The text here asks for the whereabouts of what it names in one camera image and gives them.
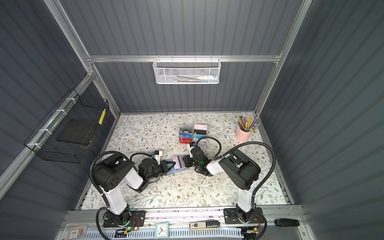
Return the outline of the clear acrylic card display stand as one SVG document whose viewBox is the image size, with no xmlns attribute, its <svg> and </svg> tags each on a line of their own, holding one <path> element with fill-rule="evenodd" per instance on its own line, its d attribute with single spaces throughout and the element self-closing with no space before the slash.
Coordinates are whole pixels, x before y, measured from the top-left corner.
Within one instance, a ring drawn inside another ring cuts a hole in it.
<svg viewBox="0 0 384 240">
<path fill-rule="evenodd" d="M 203 124 L 180 125 L 179 142 L 180 144 L 189 144 L 205 137 L 208 132 L 208 126 Z"/>
</svg>

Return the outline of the blue leather card holder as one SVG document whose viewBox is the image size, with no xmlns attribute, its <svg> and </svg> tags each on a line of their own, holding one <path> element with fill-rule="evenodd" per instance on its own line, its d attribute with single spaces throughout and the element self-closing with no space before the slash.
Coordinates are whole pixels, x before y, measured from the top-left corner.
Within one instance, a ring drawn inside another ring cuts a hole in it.
<svg viewBox="0 0 384 240">
<path fill-rule="evenodd" d="M 170 164 L 167 164 L 167 166 L 171 167 L 171 169 L 165 174 L 166 176 L 176 174 L 178 172 L 188 169 L 185 165 L 185 161 L 183 160 L 183 157 L 185 157 L 185 155 L 177 155 L 167 160 L 167 162 L 171 162 Z"/>
</svg>

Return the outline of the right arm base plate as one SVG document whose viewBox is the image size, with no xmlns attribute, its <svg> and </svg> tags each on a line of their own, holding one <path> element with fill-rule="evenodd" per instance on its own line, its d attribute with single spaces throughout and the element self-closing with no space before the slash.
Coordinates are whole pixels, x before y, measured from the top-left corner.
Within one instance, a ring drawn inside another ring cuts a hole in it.
<svg viewBox="0 0 384 240">
<path fill-rule="evenodd" d="M 249 212 L 244 212 L 240 208 L 224 209 L 225 223 L 233 224 L 264 224 L 265 219 L 261 208 L 252 208 Z"/>
</svg>

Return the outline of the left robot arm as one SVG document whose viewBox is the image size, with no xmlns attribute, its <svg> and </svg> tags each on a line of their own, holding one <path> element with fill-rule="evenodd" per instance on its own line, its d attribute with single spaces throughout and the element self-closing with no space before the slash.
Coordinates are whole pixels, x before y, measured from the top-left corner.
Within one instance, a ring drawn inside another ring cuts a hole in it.
<svg viewBox="0 0 384 240">
<path fill-rule="evenodd" d="M 103 152 L 91 164 L 90 180 L 101 194 L 107 209 L 116 216 L 122 215 L 129 209 L 121 192 L 121 182 L 125 182 L 128 187 L 141 193 L 150 183 L 158 181 L 176 164 L 172 161 L 158 161 L 154 154 L 143 155 L 146 158 L 138 168 L 129 157 L 117 151 Z"/>
</svg>

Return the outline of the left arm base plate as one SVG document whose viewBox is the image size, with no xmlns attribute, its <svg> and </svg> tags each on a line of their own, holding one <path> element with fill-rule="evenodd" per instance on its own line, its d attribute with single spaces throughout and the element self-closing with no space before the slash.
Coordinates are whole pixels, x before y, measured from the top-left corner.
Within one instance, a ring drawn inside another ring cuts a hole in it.
<svg viewBox="0 0 384 240">
<path fill-rule="evenodd" d="M 103 216 L 103 227 L 142 227 L 144 225 L 146 213 L 146 211 L 125 211 L 121 215 L 115 215 L 111 211 L 107 211 Z"/>
</svg>

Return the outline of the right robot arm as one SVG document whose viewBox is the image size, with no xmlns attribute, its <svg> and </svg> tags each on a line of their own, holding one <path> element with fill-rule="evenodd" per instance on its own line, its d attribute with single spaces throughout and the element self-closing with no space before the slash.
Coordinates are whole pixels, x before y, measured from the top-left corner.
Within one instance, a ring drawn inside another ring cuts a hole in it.
<svg viewBox="0 0 384 240">
<path fill-rule="evenodd" d="M 261 168 L 239 149 L 224 154 L 218 160 L 210 160 L 200 147 L 192 147 L 190 153 L 183 157 L 183 162 L 187 168 L 194 168 L 197 173 L 204 176 L 212 177 L 226 173 L 239 189 L 237 208 L 244 214 L 254 208 L 253 192 Z"/>
</svg>

